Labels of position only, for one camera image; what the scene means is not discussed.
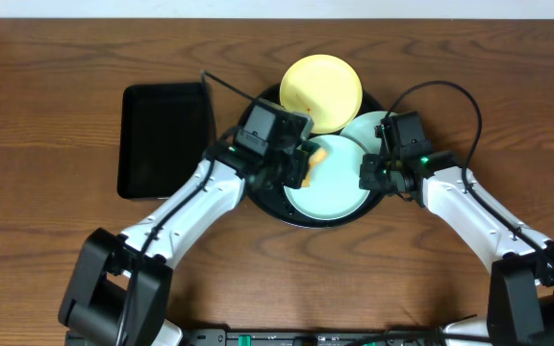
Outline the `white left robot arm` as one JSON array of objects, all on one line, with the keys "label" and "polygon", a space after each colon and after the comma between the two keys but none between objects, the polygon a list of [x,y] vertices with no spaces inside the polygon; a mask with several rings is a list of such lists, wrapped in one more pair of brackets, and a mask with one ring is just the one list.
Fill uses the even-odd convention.
[{"label": "white left robot arm", "polygon": [[314,125],[301,112],[255,114],[209,146],[184,185],[137,224],[84,242],[58,313],[92,345],[178,345],[181,328],[165,317],[172,274],[189,248],[248,185],[300,186],[303,149]]}]

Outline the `light green plate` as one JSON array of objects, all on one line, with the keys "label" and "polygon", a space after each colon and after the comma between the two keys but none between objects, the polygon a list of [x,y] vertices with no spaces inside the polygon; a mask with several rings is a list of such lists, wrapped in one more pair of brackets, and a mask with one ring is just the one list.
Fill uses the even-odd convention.
[{"label": "light green plate", "polygon": [[288,201],[305,216],[315,220],[341,219],[356,211],[369,195],[359,188],[364,149],[355,141],[336,135],[311,139],[327,152],[327,158],[311,169],[308,187],[284,187]]},{"label": "light green plate", "polygon": [[385,115],[385,111],[370,111],[358,115],[340,131],[340,135],[359,144],[367,154],[379,154],[383,139],[375,136],[375,130],[381,125]]}]

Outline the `yellow sponge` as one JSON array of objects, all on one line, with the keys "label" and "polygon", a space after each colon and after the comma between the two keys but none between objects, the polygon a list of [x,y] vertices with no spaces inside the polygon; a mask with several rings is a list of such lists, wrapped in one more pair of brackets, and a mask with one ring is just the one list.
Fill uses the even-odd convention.
[{"label": "yellow sponge", "polygon": [[301,183],[302,187],[309,187],[311,185],[313,169],[317,165],[322,163],[327,158],[327,156],[328,152],[324,148],[319,147],[318,149],[314,150],[314,152],[310,155],[308,159],[308,169],[306,172],[306,176]]}]

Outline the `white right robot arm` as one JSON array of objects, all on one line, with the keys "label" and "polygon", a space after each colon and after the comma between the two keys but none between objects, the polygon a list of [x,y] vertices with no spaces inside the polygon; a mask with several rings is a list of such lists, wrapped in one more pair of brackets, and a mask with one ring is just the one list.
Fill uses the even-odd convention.
[{"label": "white right robot arm", "polygon": [[488,312],[450,323],[446,345],[554,345],[554,240],[529,228],[450,152],[366,154],[360,186],[415,201],[448,224],[491,274]]}]

